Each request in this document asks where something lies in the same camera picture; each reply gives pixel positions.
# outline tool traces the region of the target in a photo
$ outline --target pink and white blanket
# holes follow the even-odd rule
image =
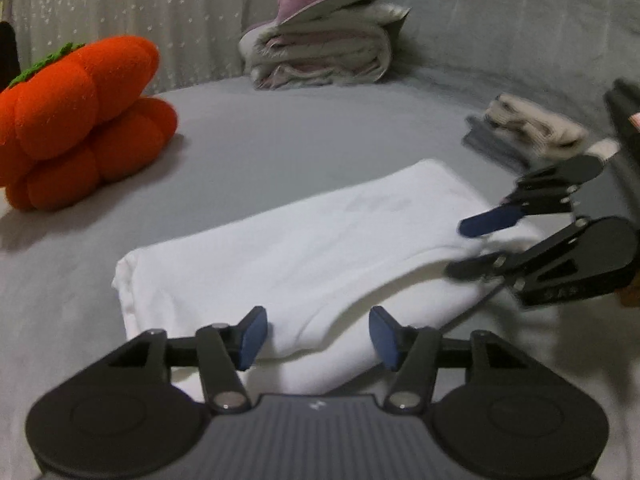
[[[392,47],[385,26],[409,9],[372,4],[332,12],[305,23],[265,23],[240,41],[256,88],[371,83],[388,70]]]

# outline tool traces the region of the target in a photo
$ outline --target green plush leaf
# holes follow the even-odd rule
[[[84,43],[67,43],[59,51],[54,52],[53,54],[49,54],[45,59],[40,60],[32,67],[24,70],[17,78],[9,83],[9,86],[7,88],[12,88],[19,83],[26,83],[44,67],[49,66],[56,61],[59,61],[63,57],[68,56],[68,54],[71,54],[75,50],[78,50],[82,47],[84,47]]]

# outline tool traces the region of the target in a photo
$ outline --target curtain fold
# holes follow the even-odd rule
[[[238,41],[273,19],[277,0],[0,0],[15,27],[20,64],[31,66],[63,44],[117,34],[153,41],[161,67],[148,92],[239,76]]]

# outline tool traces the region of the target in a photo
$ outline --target gray bed surface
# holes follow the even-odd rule
[[[149,168],[57,213],[11,211],[0,218],[0,478],[36,474],[23,424],[38,396],[124,342],[111,280],[127,251],[422,158],[443,160],[491,202],[513,183],[512,175],[461,145],[465,117],[482,103],[411,80],[257,92],[242,78],[164,97],[177,107],[180,125]],[[629,213],[612,174],[590,189],[582,200],[587,212]],[[540,219],[539,225],[553,231],[564,222]],[[633,442],[640,442],[637,312],[609,298],[525,314],[501,296],[453,330],[468,335],[481,326],[595,396],[612,424],[600,477],[638,477],[637,465],[629,469]],[[370,378],[350,391],[375,391],[366,384]]]

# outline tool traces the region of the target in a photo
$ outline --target white folded shirt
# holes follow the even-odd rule
[[[325,193],[185,238],[131,251],[116,266],[128,338],[150,328],[191,336],[236,324],[255,305],[270,330],[241,374],[258,393],[322,394],[375,366],[367,313],[382,304],[403,324],[439,328],[479,299],[475,283],[443,277],[447,261],[488,241],[531,244],[523,223],[469,239],[458,222],[489,206],[443,163]],[[202,400],[196,374],[178,380]]]

